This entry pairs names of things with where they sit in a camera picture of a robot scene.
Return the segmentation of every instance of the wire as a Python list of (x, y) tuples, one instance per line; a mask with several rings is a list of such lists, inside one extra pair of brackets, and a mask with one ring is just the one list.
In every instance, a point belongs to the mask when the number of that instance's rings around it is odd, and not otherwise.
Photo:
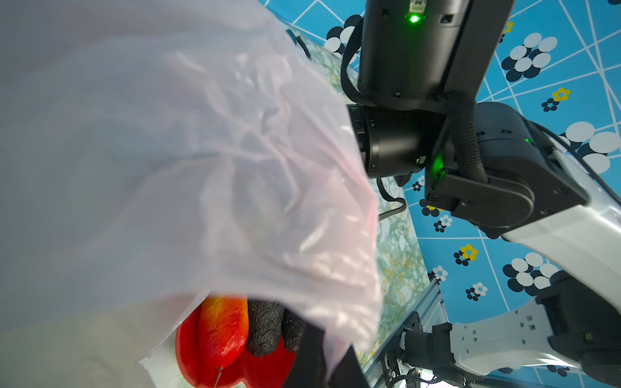
[(390, 194), (388, 194), (388, 192), (386, 191), (386, 188), (384, 187), (384, 184), (382, 183), (382, 179), (381, 178), (377, 179), (377, 183), (378, 183), (379, 193), (382, 195), (382, 198), (385, 201), (388, 201), (388, 202), (398, 202), (398, 203), (401, 204), (401, 206), (399, 206), (396, 209), (392, 209), (392, 210), (389, 210), (387, 212), (383, 212), (382, 214), (380, 214), (379, 215), (379, 220), (380, 221), (382, 221), (382, 220), (384, 220), (384, 219), (386, 219), (386, 218), (388, 218), (388, 217), (390, 217), (392, 215), (399, 214), (402, 211), (407, 209), (407, 204), (406, 204), (405, 198), (393, 198)]
[(578, 160), (578, 162), (580, 163), (580, 165), (582, 167), (584, 167), (584, 169), (591, 175), (591, 178), (593, 178), (593, 180), (595, 180), (595, 182), (597, 182), (600, 186), (602, 186), (602, 188), (604, 189), (604, 191), (606, 193), (608, 193), (608, 195), (619, 205), (621, 206), (621, 197), (619, 197), (617, 195), (616, 192), (614, 192), (610, 186), (608, 186), (606, 184), (606, 182), (604, 182), (604, 180), (595, 172), (593, 171), (593, 169), (591, 168), (591, 166), (589, 166), (584, 160), (582, 160), (582, 158), (578, 155), (578, 153), (576, 153), (574, 150), (572, 150), (569, 146), (567, 146), (567, 143), (565, 143), (563, 141), (563, 139), (561, 139), (560, 136), (558, 136), (557, 134), (555, 134), (554, 132), (552, 132), (551, 130), (542, 127), (541, 125), (537, 124), (537, 123), (533, 123), (537, 126), (537, 128), (539, 128), (540, 131), (542, 131), (543, 133), (545, 133), (546, 135), (550, 136), (551, 138), (553, 138), (554, 140), (556, 140), (557, 143), (559, 143), (561, 146), (563, 146), (565, 148), (565, 150), (567, 150), (567, 152), (569, 152), (576, 160)]
[(353, 102), (364, 106), (378, 106), (375, 102), (367, 100), (360, 94), (356, 87), (351, 83), (349, 76), (347, 75), (347, 68), (349, 62), (353, 58), (354, 54), (358, 51), (362, 44), (362, 30), (365, 18), (363, 17), (356, 27), (351, 32), (350, 38), (345, 46), (345, 52), (343, 52), (343, 59), (341, 61), (341, 88), (343, 93)]
[(455, 144), (455, 161), (459, 174), (472, 181), (487, 183), (476, 138), (476, 101), (464, 92), (451, 91), (444, 95), (448, 115), (448, 131)]
[(390, 382), (388, 383), (388, 385), (386, 386), (386, 388), (394, 387), (394, 385), (397, 384), (397, 382), (399, 382), (401, 380), (418, 381), (418, 382), (424, 382), (425, 384), (435, 384), (437, 382), (442, 381), (442, 379), (437, 379), (437, 378), (431, 379), (431, 380), (425, 380), (425, 379), (421, 379), (418, 376), (410, 376), (408, 374), (405, 374), (405, 375), (397, 376), (397, 377), (394, 377), (393, 379), (391, 379)]
[(299, 35), (296, 37), (296, 42), (300, 45), (300, 47), (302, 47), (302, 50), (304, 50), (304, 53), (306, 54), (306, 57), (308, 57), (308, 59), (312, 60), (309, 48), (306, 47), (306, 43), (304, 43), (304, 41), (302, 40), (302, 38), (300, 38)]

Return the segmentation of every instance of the translucent plastic bag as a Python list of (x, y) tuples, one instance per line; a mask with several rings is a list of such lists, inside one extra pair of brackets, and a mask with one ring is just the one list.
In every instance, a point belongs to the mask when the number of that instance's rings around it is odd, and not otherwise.
[(217, 290), (371, 343), (376, 198), (264, 7), (39, 0), (0, 25), (0, 332)]

